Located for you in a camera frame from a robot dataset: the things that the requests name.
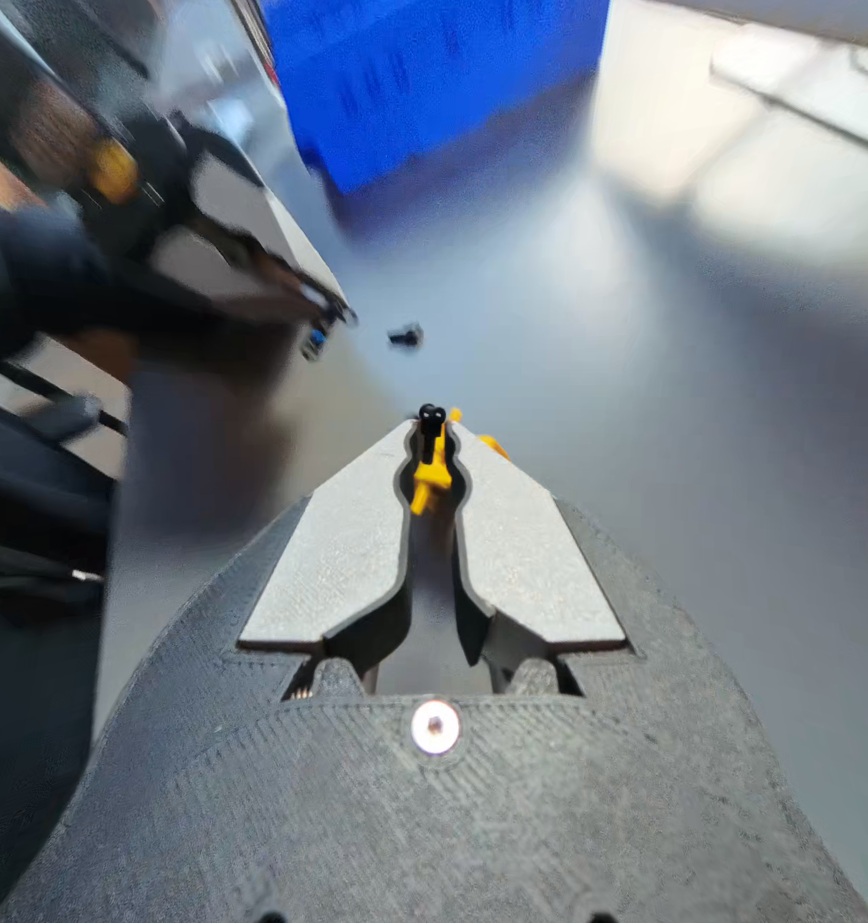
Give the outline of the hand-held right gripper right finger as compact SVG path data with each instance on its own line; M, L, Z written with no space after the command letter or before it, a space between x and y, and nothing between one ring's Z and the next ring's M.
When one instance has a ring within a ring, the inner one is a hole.
M459 422L449 423L459 478L452 579L466 660L624 649L627 633L555 497Z

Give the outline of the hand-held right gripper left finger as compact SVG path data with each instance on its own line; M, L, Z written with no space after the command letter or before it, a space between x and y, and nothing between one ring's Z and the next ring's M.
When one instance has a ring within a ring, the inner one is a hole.
M368 673L405 640L410 512L401 476L415 431L399 423L312 493L241 630L242 650L337 657Z

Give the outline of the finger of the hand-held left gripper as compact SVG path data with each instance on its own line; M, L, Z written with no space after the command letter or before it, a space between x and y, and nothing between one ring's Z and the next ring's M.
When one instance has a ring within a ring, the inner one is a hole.
M232 299L289 307L319 325L356 323L335 274L251 164L245 171L205 152L191 169L188 227L212 246L248 290Z
M230 317L328 317L327 297L253 239L222 237L220 249L187 227L162 237L151 265L206 296Z

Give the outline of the yellow lego assembly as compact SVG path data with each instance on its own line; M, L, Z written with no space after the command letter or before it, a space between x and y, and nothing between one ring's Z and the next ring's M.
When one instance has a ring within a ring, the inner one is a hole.
M472 488L473 475L487 472L496 457L510 462L505 448L490 435L465 428L463 412L423 404L413 420L412 497L410 512L435 512L446 499L460 502Z

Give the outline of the person's left forearm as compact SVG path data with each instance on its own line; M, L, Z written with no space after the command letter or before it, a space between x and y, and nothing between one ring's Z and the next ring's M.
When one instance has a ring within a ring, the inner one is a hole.
M80 223L45 208L0 209L0 361L39 334L140 334L139 295Z

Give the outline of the blue plastic bin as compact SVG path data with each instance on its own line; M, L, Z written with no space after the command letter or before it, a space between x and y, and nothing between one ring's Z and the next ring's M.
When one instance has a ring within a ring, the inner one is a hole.
M277 1L262 10L303 162L350 194L592 74L608 1Z

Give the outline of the person's dark clothing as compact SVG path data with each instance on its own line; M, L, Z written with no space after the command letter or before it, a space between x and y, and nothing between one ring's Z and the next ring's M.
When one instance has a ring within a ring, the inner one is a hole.
M0 408L0 904L89 753L115 481Z

